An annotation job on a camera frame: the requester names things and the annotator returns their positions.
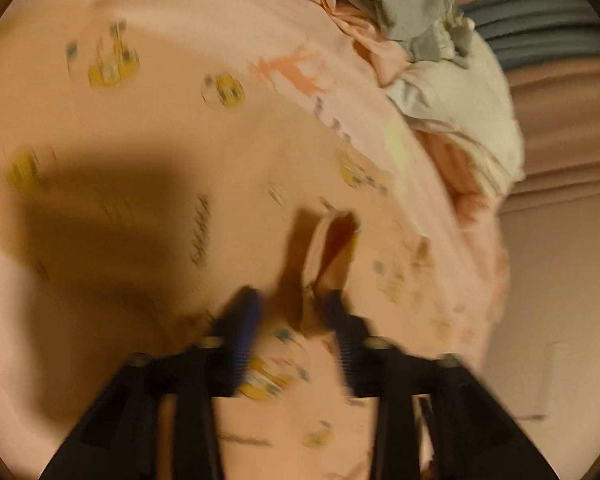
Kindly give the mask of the pink cartoon print garment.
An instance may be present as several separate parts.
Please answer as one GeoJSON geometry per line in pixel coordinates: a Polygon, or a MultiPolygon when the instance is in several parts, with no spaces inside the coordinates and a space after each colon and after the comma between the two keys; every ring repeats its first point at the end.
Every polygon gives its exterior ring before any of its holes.
{"type": "Polygon", "coordinates": [[[298,272],[274,299],[234,400],[218,403],[230,479],[359,479],[370,455],[374,402],[347,392],[337,341],[325,320],[343,289],[358,219],[330,212],[313,230],[298,272]]]}

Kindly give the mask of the pink animal print duvet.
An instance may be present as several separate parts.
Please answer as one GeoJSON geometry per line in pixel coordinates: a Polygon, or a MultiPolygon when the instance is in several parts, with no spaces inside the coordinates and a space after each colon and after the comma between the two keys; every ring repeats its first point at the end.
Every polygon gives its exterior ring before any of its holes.
{"type": "Polygon", "coordinates": [[[263,292],[262,332],[330,212],[358,219],[355,310],[422,356],[481,361],[504,307],[506,196],[448,187],[386,96],[394,80],[381,87],[320,6],[0,3],[0,457],[14,476],[42,472],[127,356],[181,350],[236,289],[263,292]]]}

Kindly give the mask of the cream white folded blanket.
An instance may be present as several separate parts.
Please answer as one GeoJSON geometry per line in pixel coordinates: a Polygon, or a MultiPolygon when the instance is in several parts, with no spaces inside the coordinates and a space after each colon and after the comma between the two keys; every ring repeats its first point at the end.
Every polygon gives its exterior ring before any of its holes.
{"type": "Polygon", "coordinates": [[[385,94],[453,192],[505,197],[524,180],[524,140],[509,85],[478,32],[466,68],[417,62],[385,94]]]}

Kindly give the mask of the grey white plush duck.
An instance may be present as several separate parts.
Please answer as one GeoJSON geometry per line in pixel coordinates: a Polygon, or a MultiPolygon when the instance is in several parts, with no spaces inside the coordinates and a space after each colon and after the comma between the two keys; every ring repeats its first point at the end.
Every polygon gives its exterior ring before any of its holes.
{"type": "Polygon", "coordinates": [[[452,62],[466,68],[475,24],[456,0],[347,0],[400,44],[414,62],[452,62]]]}

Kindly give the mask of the blue padded headboard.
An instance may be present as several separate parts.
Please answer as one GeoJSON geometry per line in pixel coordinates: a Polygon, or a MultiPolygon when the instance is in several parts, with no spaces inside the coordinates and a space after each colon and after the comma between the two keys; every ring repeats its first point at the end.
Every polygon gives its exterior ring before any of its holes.
{"type": "Polygon", "coordinates": [[[506,72],[600,58],[600,16],[588,0],[474,0],[460,8],[506,72]]]}

